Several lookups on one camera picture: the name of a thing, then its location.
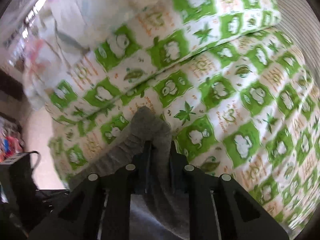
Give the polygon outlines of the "grey fleece pants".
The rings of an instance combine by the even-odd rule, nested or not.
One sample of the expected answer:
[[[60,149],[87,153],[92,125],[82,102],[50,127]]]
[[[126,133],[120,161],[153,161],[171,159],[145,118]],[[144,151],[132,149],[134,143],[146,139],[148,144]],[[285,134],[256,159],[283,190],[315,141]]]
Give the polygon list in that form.
[[[146,141],[155,147],[151,168],[151,194],[133,195],[130,206],[130,239],[189,239],[188,197],[173,195],[169,154],[169,125],[148,107],[141,107],[110,150],[74,175],[68,187],[74,190],[89,174],[113,174],[142,152]]]

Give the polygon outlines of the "green white patterned bedsheet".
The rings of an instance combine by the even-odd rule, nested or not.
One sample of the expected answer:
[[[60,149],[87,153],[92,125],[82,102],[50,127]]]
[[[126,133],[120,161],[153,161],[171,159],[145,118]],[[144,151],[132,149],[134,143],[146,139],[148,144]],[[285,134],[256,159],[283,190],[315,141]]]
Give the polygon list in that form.
[[[170,127],[177,151],[230,174],[295,238],[319,204],[319,88],[292,34],[257,31],[181,58],[176,31],[112,62],[102,45],[52,95],[49,148],[64,182],[124,136],[141,107]]]

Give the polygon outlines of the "green patterned folded quilt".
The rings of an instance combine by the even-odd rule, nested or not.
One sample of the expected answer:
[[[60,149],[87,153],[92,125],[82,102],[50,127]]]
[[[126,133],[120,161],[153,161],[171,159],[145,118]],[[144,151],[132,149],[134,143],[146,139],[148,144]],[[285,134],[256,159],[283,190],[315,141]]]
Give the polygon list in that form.
[[[60,123],[75,123],[191,56],[279,21],[276,0],[158,2],[60,75],[47,111]]]

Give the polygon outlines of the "floral pink pillow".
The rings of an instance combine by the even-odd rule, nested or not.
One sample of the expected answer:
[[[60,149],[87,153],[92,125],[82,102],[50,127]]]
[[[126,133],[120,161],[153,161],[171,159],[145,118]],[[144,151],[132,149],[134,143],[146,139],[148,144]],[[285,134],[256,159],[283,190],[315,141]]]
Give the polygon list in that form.
[[[59,75],[136,12],[132,0],[47,0],[24,50],[23,90],[34,109],[49,99]]]

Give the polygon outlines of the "white striped bolster pillow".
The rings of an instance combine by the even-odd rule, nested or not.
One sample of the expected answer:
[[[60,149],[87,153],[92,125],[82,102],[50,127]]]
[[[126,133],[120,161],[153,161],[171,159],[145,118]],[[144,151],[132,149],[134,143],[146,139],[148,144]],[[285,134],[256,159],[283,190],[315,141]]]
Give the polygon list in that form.
[[[281,22],[277,28],[289,34],[301,49],[305,63],[319,84],[319,20],[307,0],[277,0]]]

